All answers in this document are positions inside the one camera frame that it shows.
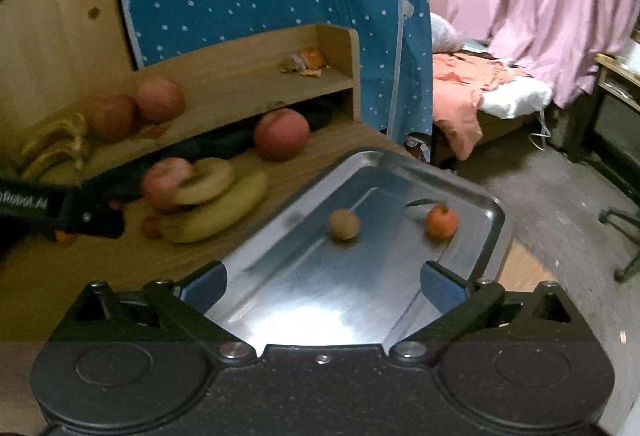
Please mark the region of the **orange tangerine with leaf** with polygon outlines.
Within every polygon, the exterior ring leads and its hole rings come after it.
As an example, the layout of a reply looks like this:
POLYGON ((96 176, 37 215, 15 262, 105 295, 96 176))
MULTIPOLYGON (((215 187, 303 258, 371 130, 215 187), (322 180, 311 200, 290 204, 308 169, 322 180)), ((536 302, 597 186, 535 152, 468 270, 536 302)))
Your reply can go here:
POLYGON ((424 231, 427 237, 439 241, 451 239, 458 230, 459 217, 445 202, 419 199, 409 202, 407 208, 420 208, 427 205, 431 205, 424 219, 424 231))

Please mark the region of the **yellow banana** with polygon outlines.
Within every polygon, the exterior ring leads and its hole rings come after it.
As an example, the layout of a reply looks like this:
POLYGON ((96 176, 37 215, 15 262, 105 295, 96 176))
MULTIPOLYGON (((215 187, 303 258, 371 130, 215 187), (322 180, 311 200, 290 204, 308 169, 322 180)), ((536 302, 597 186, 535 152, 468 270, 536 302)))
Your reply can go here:
POLYGON ((220 234, 250 214, 265 199, 268 176, 256 172, 243 176, 220 198, 160 221, 160 234, 175 244, 200 242, 220 234))
POLYGON ((172 203, 198 205, 215 200, 235 183, 235 170, 228 160, 206 158, 195 162, 195 173, 175 190, 172 203))

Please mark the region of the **red apple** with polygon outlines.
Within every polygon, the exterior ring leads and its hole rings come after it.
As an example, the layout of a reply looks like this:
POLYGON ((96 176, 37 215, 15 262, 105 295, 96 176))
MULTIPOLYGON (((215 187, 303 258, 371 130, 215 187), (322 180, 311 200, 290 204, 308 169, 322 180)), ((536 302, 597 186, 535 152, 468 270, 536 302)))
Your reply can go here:
POLYGON ((174 203, 177 189, 194 174, 194 166, 185 159, 163 159, 144 174, 141 183, 142 196, 155 211, 171 213, 177 208, 174 203))
POLYGON ((265 114, 254 130, 257 152, 268 161, 295 158, 305 149, 309 136, 308 121, 291 109, 279 109, 265 114))

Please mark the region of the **brown kiwi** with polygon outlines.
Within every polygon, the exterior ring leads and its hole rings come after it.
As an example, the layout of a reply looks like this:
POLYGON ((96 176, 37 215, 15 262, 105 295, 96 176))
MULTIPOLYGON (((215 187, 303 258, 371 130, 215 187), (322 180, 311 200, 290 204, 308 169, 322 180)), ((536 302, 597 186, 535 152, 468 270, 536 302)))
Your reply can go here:
POLYGON ((346 242, 355 239, 360 231, 358 216, 348 208, 339 208, 329 217, 329 235, 332 239, 346 242))

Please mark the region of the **banana bunch on shelf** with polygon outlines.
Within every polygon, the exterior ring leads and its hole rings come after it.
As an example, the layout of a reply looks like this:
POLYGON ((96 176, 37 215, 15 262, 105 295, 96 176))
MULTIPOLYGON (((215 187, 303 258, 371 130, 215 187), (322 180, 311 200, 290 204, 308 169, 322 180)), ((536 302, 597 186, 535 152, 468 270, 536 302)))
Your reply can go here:
POLYGON ((50 168, 70 161, 83 170, 90 154, 89 124, 85 115, 72 112, 38 125, 15 151, 13 161, 25 180, 38 180, 50 168))

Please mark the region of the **metal tray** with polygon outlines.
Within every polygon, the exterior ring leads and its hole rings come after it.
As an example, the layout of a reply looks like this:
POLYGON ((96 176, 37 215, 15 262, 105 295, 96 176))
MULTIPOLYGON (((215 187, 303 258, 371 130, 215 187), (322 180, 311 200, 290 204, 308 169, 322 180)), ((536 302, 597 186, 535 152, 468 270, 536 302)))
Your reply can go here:
POLYGON ((206 312, 257 350, 268 345, 392 346, 439 316, 421 269, 439 263, 465 280, 499 273, 512 238, 501 202, 454 174, 383 149, 339 160, 224 258, 224 296, 206 312), (425 234, 431 205, 459 217, 446 241, 425 234), (329 235, 330 214, 360 220, 355 239, 329 235))

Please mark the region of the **red apple shelf left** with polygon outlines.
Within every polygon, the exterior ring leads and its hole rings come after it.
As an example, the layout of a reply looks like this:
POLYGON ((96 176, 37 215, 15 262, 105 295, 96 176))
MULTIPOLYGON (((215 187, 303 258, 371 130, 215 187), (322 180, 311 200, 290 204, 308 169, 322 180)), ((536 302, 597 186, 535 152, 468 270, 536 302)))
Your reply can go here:
POLYGON ((138 106, 128 95, 99 96, 89 104, 88 121, 102 141, 108 144, 130 137, 136 128, 138 106))

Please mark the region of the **red apple shelf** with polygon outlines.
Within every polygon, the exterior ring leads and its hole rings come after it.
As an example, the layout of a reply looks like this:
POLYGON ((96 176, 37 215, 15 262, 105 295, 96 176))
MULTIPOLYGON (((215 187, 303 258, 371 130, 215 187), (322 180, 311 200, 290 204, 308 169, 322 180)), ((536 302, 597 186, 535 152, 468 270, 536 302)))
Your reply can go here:
POLYGON ((145 80, 134 100, 142 118, 152 123, 169 122, 186 110, 186 100, 180 86, 162 76, 145 80))
POLYGON ((136 128, 138 106, 128 95, 99 96, 89 104, 88 121, 102 141, 108 144, 130 137, 136 128))

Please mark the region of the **red apple shelf right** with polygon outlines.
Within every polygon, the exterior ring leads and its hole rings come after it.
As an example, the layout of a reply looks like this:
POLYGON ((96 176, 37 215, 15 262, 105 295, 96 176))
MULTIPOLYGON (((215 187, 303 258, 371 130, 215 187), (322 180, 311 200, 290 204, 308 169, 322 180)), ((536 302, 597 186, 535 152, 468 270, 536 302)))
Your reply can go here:
POLYGON ((186 110, 186 100, 180 86, 162 76, 145 80, 134 100, 142 118, 152 123, 169 122, 186 110))

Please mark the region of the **wooden headboard panel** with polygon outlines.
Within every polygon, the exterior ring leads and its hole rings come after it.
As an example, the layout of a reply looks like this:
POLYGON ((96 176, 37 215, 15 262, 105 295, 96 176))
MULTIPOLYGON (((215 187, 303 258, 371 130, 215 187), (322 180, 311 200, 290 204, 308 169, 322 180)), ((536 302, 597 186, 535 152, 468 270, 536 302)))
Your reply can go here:
POLYGON ((2 140, 133 70, 119 0, 1 0, 2 140))

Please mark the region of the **bed with orange blanket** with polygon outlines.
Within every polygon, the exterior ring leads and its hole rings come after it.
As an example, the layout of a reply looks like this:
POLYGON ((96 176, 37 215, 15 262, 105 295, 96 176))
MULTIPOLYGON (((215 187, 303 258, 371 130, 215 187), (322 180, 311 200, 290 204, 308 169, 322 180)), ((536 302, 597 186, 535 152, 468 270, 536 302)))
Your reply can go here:
POLYGON ((434 124, 458 160, 469 159, 484 138, 481 113, 510 121, 544 112, 552 100, 547 83, 465 43, 439 14, 430 19, 434 124))

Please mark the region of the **wooden desk shelf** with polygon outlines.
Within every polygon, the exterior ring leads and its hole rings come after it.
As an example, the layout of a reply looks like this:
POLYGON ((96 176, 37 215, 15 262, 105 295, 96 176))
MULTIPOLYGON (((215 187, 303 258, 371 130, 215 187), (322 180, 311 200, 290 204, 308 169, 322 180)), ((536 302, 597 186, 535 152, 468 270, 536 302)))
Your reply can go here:
MULTIPOLYGON (((359 115, 359 71, 357 32, 344 26, 322 23, 228 40, 139 71, 133 70, 117 86, 92 95, 134 94, 142 82, 161 75, 180 85, 186 97, 186 110, 156 139, 134 137, 118 144, 94 147, 86 168, 79 176, 82 179, 93 178, 154 151, 244 118, 343 90, 352 93, 352 115, 359 115), (309 47, 319 48, 329 63, 320 78, 280 72, 282 60, 292 52, 309 47)), ((48 118, 66 113, 81 100, 48 118)), ((11 140, 1 138, 2 168, 11 168, 14 144, 18 144, 21 136, 29 133, 36 124, 11 140)))

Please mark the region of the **wooden desk with books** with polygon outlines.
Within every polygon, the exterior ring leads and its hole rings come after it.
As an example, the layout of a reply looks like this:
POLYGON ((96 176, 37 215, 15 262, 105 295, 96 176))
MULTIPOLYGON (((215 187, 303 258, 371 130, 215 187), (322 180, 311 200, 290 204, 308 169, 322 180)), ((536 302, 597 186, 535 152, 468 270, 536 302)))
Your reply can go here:
POLYGON ((593 90, 578 100, 566 154, 639 200, 639 74, 615 56, 596 55, 593 90))

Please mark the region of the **orange peel scraps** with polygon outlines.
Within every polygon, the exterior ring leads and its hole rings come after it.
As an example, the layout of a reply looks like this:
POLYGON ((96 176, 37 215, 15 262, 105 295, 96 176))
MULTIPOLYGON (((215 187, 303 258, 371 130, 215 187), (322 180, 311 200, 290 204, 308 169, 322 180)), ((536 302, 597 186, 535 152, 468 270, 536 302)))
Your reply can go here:
POLYGON ((280 62, 279 68, 285 74, 298 73, 306 78, 320 78, 322 70, 328 65, 319 48, 309 47, 289 54, 280 62))

